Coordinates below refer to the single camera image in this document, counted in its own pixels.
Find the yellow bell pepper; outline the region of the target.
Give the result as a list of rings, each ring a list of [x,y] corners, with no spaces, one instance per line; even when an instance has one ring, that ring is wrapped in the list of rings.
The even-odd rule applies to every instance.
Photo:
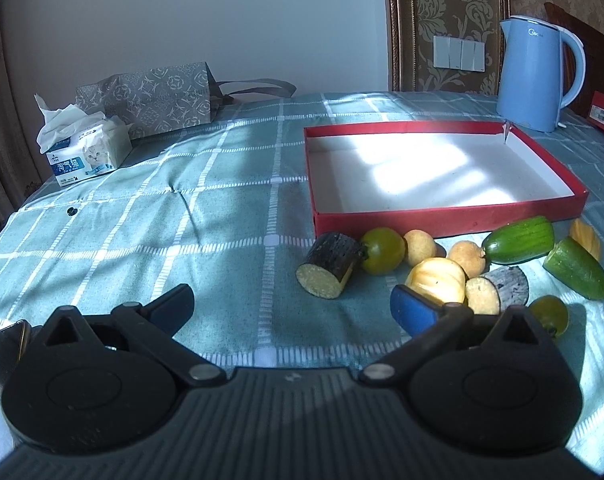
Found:
[[[405,285],[436,304],[463,304],[466,273],[451,259],[426,258],[414,266]]]

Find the grey eggplant slice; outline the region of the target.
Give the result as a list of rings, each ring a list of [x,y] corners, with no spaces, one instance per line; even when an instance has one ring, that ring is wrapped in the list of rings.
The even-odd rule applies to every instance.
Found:
[[[518,266],[502,266],[466,282],[466,304],[475,314],[497,315],[525,306],[528,297],[530,285]]]

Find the dark eggplant chunk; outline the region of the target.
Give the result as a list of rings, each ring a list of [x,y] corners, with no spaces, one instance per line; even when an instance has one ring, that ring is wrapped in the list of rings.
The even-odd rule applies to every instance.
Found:
[[[326,232],[317,237],[295,277],[305,292],[321,299],[337,299],[364,255],[364,245],[355,238]]]

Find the green cucumber half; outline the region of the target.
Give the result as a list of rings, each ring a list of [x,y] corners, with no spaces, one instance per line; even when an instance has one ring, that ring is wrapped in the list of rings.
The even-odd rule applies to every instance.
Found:
[[[485,256],[496,264],[527,262],[548,255],[553,246],[553,226],[544,216],[508,223],[482,242]]]

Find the small tan round fruit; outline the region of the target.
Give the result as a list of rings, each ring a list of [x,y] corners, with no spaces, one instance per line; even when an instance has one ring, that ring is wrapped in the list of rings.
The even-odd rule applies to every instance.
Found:
[[[484,249],[469,240],[460,240],[448,250],[447,257],[462,267],[468,278],[476,278],[485,271]]]

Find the teal plaid tablecloth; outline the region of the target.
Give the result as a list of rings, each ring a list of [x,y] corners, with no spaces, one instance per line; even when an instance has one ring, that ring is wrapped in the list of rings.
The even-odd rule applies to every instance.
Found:
[[[389,308],[407,269],[356,273],[336,300],[297,284],[314,240],[304,129],[495,118],[494,100],[476,94],[311,94],[141,140],[119,170],[68,188],[48,182],[9,218],[0,330],[43,324],[65,304],[106,313],[186,283],[195,315],[177,338],[218,365],[363,367],[407,338]]]

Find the green cucumber end piece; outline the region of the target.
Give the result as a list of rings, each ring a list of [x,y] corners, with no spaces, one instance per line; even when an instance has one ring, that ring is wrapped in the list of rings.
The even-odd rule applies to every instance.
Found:
[[[544,270],[590,300],[604,299],[604,269],[590,252],[571,237],[560,240],[542,263]]]

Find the red shallow cardboard box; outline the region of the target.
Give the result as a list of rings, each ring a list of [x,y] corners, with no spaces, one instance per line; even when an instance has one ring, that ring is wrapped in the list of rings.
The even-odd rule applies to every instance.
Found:
[[[535,216],[576,218],[589,195],[556,156],[502,122],[308,127],[304,148],[317,234],[482,233]]]

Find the small yellow pepper piece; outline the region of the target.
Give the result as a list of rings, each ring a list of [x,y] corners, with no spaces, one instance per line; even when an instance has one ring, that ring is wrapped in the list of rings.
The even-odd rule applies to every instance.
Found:
[[[572,221],[568,234],[597,261],[601,260],[601,240],[592,226],[582,221],[581,218],[576,218]]]

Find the white tissue pack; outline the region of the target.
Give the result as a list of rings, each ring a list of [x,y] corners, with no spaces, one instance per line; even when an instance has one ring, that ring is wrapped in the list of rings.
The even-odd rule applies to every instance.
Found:
[[[61,188],[108,174],[131,153],[130,125],[119,117],[86,114],[74,104],[51,110],[38,94],[34,100],[44,118],[36,142]]]

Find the grey patterned gift bag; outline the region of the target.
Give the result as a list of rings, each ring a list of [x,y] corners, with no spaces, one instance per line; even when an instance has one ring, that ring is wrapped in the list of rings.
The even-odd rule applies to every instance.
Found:
[[[237,80],[237,90],[225,93],[206,62],[151,68],[109,76],[75,89],[75,104],[86,113],[119,117],[130,126],[130,137],[169,133],[213,122],[223,107],[241,94],[290,99],[291,82],[273,78]]]

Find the light blue electric kettle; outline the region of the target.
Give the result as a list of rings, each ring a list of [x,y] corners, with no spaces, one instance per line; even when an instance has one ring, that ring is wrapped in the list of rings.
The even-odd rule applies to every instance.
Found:
[[[497,96],[497,113],[510,124],[551,132],[560,113],[582,91],[586,78],[584,44],[574,32],[539,18],[513,15],[500,22],[506,51]],[[576,75],[564,88],[564,50],[573,52]]]

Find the dark wooden chair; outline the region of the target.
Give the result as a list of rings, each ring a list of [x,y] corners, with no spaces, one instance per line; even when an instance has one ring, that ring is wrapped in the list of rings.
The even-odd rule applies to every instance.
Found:
[[[570,109],[586,118],[590,112],[594,92],[599,91],[604,94],[604,34],[552,2],[546,2],[544,10],[551,23],[574,32],[584,45],[587,60],[585,82],[578,97],[571,102]]]

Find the white wall switch panel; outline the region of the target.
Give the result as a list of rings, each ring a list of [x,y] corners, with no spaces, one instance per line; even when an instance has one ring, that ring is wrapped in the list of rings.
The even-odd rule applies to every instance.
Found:
[[[451,68],[462,72],[484,72],[486,66],[484,42],[434,36],[432,44],[435,68]]]

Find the gold ornate wall frame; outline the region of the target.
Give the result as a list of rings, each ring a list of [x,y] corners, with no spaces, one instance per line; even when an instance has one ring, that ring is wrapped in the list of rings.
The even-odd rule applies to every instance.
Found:
[[[497,93],[504,40],[500,22],[510,0],[385,0],[389,79],[393,91]],[[439,68],[433,38],[473,40],[485,46],[485,70]]]

